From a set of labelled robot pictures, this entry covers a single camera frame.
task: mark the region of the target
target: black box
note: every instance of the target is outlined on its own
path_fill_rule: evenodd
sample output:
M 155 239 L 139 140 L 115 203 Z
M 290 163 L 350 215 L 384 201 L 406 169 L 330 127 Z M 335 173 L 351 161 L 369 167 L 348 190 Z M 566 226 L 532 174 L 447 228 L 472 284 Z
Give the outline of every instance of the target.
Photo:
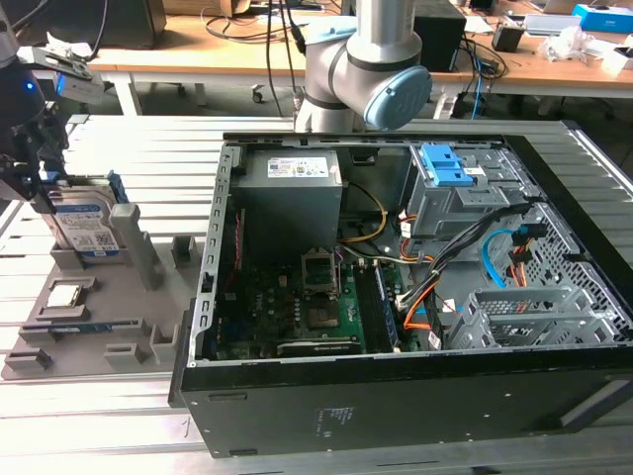
M 466 18 L 448 0 L 415 0 L 413 28 L 422 38 L 420 63 L 429 71 L 453 69 Z
M 495 51 L 516 52 L 524 31 L 521 27 L 497 25 L 497 30 L 493 37 L 493 49 Z
M 40 0 L 1 0 L 11 23 Z M 20 33 L 22 46 L 46 43 L 46 32 L 70 43 L 94 45 L 103 18 L 103 0 L 55 0 Z M 153 48 L 167 23 L 162 0 L 110 0 L 102 47 Z

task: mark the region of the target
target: blue box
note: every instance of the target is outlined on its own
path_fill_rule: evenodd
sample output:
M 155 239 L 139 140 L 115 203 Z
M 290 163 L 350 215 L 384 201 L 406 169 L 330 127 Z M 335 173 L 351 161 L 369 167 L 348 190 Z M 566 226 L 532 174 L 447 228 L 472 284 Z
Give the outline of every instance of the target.
M 577 5 L 574 15 L 581 17 L 581 28 L 589 32 L 633 33 L 633 9 Z

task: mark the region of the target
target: office floor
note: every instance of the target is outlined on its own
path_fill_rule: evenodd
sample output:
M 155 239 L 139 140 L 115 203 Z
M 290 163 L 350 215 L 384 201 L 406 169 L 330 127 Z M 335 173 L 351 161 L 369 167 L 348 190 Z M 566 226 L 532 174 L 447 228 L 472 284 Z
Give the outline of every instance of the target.
M 219 87 L 206 85 L 207 106 L 196 105 L 194 86 L 185 86 L 187 95 L 179 97 L 176 86 L 171 84 L 137 85 L 139 97 L 146 115 L 206 115 L 206 116 L 276 116 L 277 110 L 272 100 L 269 88 L 261 92 L 264 104 L 255 104 L 251 100 L 250 89 L 247 87 Z M 290 115 L 293 110 L 292 94 L 289 88 L 279 88 L 278 97 L 282 111 Z M 485 119 L 515 119 L 508 112 L 508 97 L 489 96 L 486 104 Z M 62 110 L 70 115 L 78 112 L 78 105 L 70 101 L 60 101 Z M 468 97 L 464 102 L 464 110 L 468 111 L 464 117 L 470 118 L 473 99 Z M 428 104 L 420 117 L 431 118 L 435 105 Z M 523 120 L 558 120 L 567 119 L 577 122 L 583 130 L 598 144 L 616 163 L 624 161 L 623 168 L 633 176 L 633 101 L 599 101 L 586 98 L 568 98 L 563 107 L 552 110 L 548 116 L 538 115 L 538 101 L 533 97 L 526 97 L 522 114 Z M 607 119 L 605 113 L 611 112 L 612 118 Z M 90 107 L 91 114 L 121 114 L 114 90 L 106 93 L 99 106 Z

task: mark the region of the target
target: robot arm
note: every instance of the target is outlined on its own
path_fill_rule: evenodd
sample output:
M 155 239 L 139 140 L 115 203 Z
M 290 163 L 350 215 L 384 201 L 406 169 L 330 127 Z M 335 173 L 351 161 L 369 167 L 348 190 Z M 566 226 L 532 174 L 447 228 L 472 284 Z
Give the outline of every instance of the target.
M 351 132 L 356 115 L 378 129 L 410 122 L 428 100 L 412 0 L 358 0 L 357 15 L 327 19 L 307 40 L 306 100 L 296 132 Z
M 24 60 L 19 49 L 0 7 L 0 199 L 29 201 L 37 212 L 50 214 L 54 207 L 42 190 L 40 166 L 64 176 L 68 139 L 57 106 L 45 101 L 33 69 L 56 71 L 57 90 L 60 83 L 70 84 L 75 95 L 90 89 L 93 76 L 81 58 L 30 48 L 31 58 Z

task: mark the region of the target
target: aluminum profile table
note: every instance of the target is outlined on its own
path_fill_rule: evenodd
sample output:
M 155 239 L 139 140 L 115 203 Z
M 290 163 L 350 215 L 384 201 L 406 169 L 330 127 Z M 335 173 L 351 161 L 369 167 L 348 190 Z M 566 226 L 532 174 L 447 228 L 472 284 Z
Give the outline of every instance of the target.
M 223 132 L 289 131 L 282 119 L 76 116 L 70 173 L 123 176 L 152 240 L 202 243 Z M 633 187 L 581 131 L 553 122 L 418 121 L 432 134 L 525 135 L 633 263 Z M 0 218 L 0 364 L 52 268 L 53 239 L 28 205 Z M 0 472 L 162 474 L 631 473 L 633 402 L 577 434 L 214 460 L 169 373 L 0 381 Z M 395 417 L 398 405 L 394 406 Z

